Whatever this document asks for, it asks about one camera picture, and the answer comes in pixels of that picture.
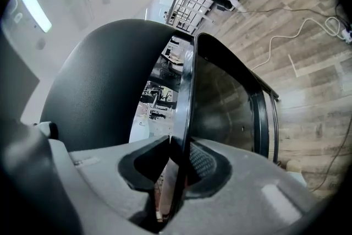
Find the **ceiling light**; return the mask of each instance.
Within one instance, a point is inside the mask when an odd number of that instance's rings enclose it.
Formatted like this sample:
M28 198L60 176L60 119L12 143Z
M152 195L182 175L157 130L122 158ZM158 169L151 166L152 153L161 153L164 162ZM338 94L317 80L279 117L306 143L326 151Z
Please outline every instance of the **ceiling light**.
M48 32L51 28L51 23L46 17L43 9L40 7L38 0L22 0L27 7L29 13L32 15L34 20L37 22L38 26L43 30L43 32Z

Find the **black leather surface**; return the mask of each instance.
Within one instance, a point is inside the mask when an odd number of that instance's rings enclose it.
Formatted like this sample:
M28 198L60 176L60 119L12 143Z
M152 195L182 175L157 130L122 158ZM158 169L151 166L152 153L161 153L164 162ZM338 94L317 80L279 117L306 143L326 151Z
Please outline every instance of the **black leather surface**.
M69 152L128 143L144 86L174 31L137 19L93 31L56 77L41 122L57 125Z
M39 129L0 121L0 178L3 234L81 234Z

